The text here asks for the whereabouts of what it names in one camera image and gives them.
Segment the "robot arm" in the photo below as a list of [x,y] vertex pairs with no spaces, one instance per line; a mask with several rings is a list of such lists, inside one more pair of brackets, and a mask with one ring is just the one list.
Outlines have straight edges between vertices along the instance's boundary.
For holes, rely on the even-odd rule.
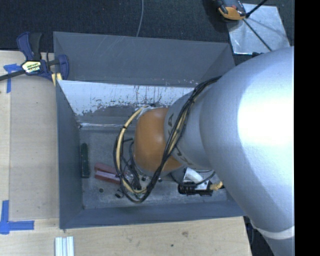
[[[252,58],[209,82],[196,97],[183,96],[165,115],[149,112],[152,118],[143,126],[153,131],[161,124],[162,138],[151,133],[148,140],[162,147],[143,150],[148,142],[142,140],[133,154],[138,168],[155,174],[153,184],[162,170],[168,174],[179,163],[214,170],[275,255],[295,254],[293,53],[289,47]],[[188,102],[192,107],[182,111]],[[138,122],[135,138],[141,132],[146,135]],[[178,139],[170,144],[173,137]],[[160,157],[160,169],[146,170],[145,160],[159,151],[172,164]]]

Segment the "gray plastic container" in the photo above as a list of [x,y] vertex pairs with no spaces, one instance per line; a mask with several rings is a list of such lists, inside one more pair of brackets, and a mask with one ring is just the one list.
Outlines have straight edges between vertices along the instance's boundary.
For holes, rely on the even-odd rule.
[[[115,197],[118,185],[94,178],[95,163],[114,166],[116,136],[134,109],[169,107],[198,83],[226,73],[235,66],[228,44],[55,32],[54,53],[66,54],[70,64],[68,80],[56,85],[61,229],[244,215],[226,189],[185,196],[164,177],[145,202],[134,204]],[[122,93],[110,99],[110,91]],[[127,135],[134,129],[133,122]],[[89,178],[81,178],[82,143]]]

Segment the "wooden table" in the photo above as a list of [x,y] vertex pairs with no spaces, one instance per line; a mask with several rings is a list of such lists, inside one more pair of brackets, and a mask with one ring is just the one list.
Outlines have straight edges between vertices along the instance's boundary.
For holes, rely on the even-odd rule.
[[[24,56],[18,51],[0,51],[0,75],[6,74],[2,69],[7,64],[21,64],[24,61]],[[30,85],[42,81],[40,77],[27,77],[22,75],[15,80],[12,79],[12,90],[15,85],[28,83]],[[34,230],[28,231],[11,231],[8,235],[0,234],[0,255],[1,256],[50,256],[55,254],[55,238],[56,237],[74,237],[74,247],[76,256],[115,256],[115,255],[150,255],[150,256],[170,256],[170,255],[216,255],[216,256],[251,256],[248,236],[242,217],[219,218],[210,220],[197,220],[172,223],[157,223],[157,224],[141,224],[141,225],[124,225],[124,226],[107,226],[95,228],[80,228],[80,229],[59,229],[59,219],[56,212],[57,201],[56,194],[52,195],[51,190],[56,189],[58,182],[57,174],[51,178],[44,175],[43,179],[48,179],[43,182],[41,177],[41,168],[33,167],[32,176],[40,177],[38,185],[34,185],[32,190],[32,200],[24,199],[23,195],[29,193],[33,182],[28,180],[28,175],[23,177],[23,181],[19,181],[22,172],[19,172],[15,167],[23,163],[18,163],[19,160],[10,156],[11,132],[17,133],[11,129],[11,93],[7,93],[7,81],[0,82],[0,200],[15,201],[15,204],[10,208],[11,211],[17,209],[25,210],[26,216],[38,216],[34,218]],[[26,152],[32,153],[25,140],[30,140],[30,134],[24,137],[24,130],[21,129],[19,141],[21,147]],[[39,134],[42,149],[43,143],[50,138],[45,134]],[[46,161],[36,159],[37,163]],[[35,202],[42,202],[37,207]],[[23,219],[23,216],[10,213],[13,219]]]

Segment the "black cable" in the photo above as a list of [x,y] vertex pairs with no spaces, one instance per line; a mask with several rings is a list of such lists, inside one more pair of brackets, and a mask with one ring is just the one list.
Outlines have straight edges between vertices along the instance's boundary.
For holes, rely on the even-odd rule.
[[251,31],[259,38],[259,40],[265,45],[265,47],[268,48],[270,52],[272,52],[272,49],[267,45],[267,43],[258,35],[258,33],[249,25],[249,23],[244,19],[243,22],[251,29]]
[[250,15],[253,13],[253,12],[255,12],[260,6],[262,6],[266,1],[268,1],[268,0],[263,0],[261,3],[259,3],[256,7],[254,7],[251,11],[249,11],[246,15],[245,15],[245,17],[246,18],[249,18],[250,17]]
[[[208,85],[216,82],[217,80],[219,80],[221,76],[219,77],[215,77],[215,78],[212,78],[212,79],[209,79],[205,82],[202,82],[200,84],[198,84],[191,96],[189,97],[189,99],[186,101],[186,103],[183,105],[182,109],[180,110],[179,114],[178,114],[178,117],[172,127],[172,130],[171,130],[171,133],[169,135],[169,138],[167,140],[167,143],[165,145],[165,149],[164,149],[164,152],[163,152],[163,155],[162,155],[162,160],[161,160],[161,163],[159,165],[159,167],[156,169],[156,171],[154,172],[149,184],[146,186],[146,192],[144,193],[144,195],[142,197],[139,198],[139,200],[135,200],[133,199],[128,193],[127,193],[127,190],[123,184],[123,181],[122,179],[129,185],[129,183],[127,182],[127,179],[124,177],[124,175],[121,173],[121,163],[120,163],[120,169],[118,169],[118,165],[115,164],[115,169],[117,171],[117,173],[119,174],[120,178],[120,186],[121,186],[121,189],[123,191],[123,193],[125,194],[125,196],[132,202],[134,203],[142,203],[148,196],[149,194],[151,193],[151,191],[153,190],[153,188],[155,187],[157,181],[159,180],[159,177],[160,177],[160,174],[162,172],[162,169],[164,168],[164,165],[165,163],[167,162],[167,160],[169,159],[169,157],[171,156],[173,150],[175,149],[176,145],[178,144],[180,138],[182,137],[183,135],[183,132],[185,130],[185,127],[186,127],[186,119],[188,119],[188,115],[189,115],[189,112],[190,112],[190,108],[191,106],[194,104],[194,100],[195,98],[205,89],[205,87],[207,87]],[[182,126],[182,129],[180,131],[178,131],[178,124],[180,122],[180,120],[182,120],[182,118],[185,118],[185,120],[183,121],[183,126]],[[173,141],[173,139],[175,139],[173,136],[177,136],[175,133],[178,133],[178,138],[176,139],[176,141]],[[113,147],[113,161],[115,163],[117,163],[116,161],[116,151],[117,151],[117,144],[118,144],[118,140],[119,140],[119,136],[117,136],[116,138],[116,141],[115,141],[115,144],[114,144],[114,147]]]

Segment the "blue clamp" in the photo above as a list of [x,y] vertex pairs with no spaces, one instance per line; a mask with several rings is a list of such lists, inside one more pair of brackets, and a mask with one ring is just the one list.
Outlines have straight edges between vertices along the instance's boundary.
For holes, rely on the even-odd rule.
[[34,220],[9,221],[9,200],[2,201],[0,234],[8,235],[10,231],[34,230]]
[[[41,37],[41,33],[30,32],[24,32],[17,37],[16,43],[18,45],[19,51],[22,52],[25,56],[25,62],[21,65],[21,67],[29,61],[40,62],[41,65],[39,70],[35,72],[26,72],[25,74],[28,76],[39,76],[52,82],[53,73],[52,71],[50,71],[50,63],[52,61],[48,61],[47,63],[45,60],[41,59],[41,53],[39,51]],[[66,80],[69,75],[68,57],[62,54],[58,56],[58,60],[60,64],[61,76],[64,80]]]
[[[9,74],[11,72],[15,72],[15,71],[20,71],[22,70],[21,66],[17,65],[17,64],[9,64],[9,65],[4,65],[3,68],[5,69],[5,71],[7,71]],[[11,78],[8,78],[8,81],[6,83],[6,93],[10,93],[11,92]]]

